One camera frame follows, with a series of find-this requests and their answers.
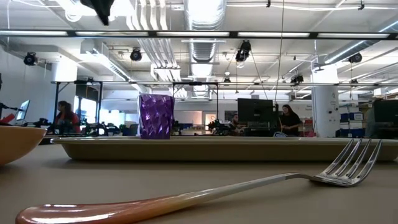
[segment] white column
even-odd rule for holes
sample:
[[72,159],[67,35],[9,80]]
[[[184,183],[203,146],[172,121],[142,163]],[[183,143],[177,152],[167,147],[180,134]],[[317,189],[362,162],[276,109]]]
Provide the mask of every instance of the white column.
[[[314,83],[338,83],[334,65],[323,67],[322,71],[312,72]],[[318,137],[336,137],[340,128],[340,112],[337,86],[316,86],[312,89],[312,113],[315,132]]]

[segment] table surface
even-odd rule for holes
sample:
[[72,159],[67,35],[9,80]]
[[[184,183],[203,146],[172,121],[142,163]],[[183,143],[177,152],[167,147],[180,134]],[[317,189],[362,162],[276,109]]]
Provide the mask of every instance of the table surface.
[[[285,172],[317,174],[327,164],[72,161],[39,146],[0,167],[0,223],[46,203],[108,203],[209,189]],[[398,223],[398,163],[376,164],[353,188],[280,182],[142,223]]]

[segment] fork handle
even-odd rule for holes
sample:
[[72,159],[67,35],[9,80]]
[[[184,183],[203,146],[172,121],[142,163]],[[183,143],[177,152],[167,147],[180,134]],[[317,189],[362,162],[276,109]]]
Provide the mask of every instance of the fork handle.
[[41,205],[21,211],[16,217],[16,224],[135,223],[227,195],[296,177],[302,177],[302,175],[280,174],[214,189],[132,202],[91,205]]

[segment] person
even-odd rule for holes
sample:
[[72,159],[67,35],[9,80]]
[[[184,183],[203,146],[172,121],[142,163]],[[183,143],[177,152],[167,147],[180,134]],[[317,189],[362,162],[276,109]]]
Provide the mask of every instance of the person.
[[239,125],[239,117],[238,114],[234,114],[232,117],[231,125],[234,128],[234,134],[239,134],[242,130],[241,125]]
[[381,99],[374,100],[373,107],[368,109],[368,111],[365,113],[365,120],[366,120],[365,137],[367,138],[377,138],[377,126],[376,126],[376,120],[374,118],[374,105],[378,101],[381,101]]
[[288,136],[299,136],[299,126],[301,124],[299,116],[293,112],[289,105],[284,105],[282,111],[280,122],[282,123],[283,133]]
[[72,111],[72,105],[66,101],[59,101],[58,110],[59,114],[55,118],[55,125],[73,126],[72,132],[80,133],[79,117]]

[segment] computer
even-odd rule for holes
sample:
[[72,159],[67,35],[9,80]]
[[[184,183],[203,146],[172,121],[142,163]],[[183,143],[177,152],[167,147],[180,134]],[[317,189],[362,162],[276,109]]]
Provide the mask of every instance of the computer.
[[27,101],[25,101],[25,102],[23,102],[23,103],[21,104],[21,106],[20,106],[19,109],[18,109],[18,114],[17,114],[17,116],[16,116],[16,121],[23,121],[23,120],[25,120],[25,118],[26,118],[26,112],[27,112],[27,109],[29,108],[29,103],[30,103],[30,100],[27,100]]
[[275,120],[272,100],[238,99],[239,122],[251,124],[271,123]]
[[374,103],[374,120],[398,126],[398,100],[381,100]]

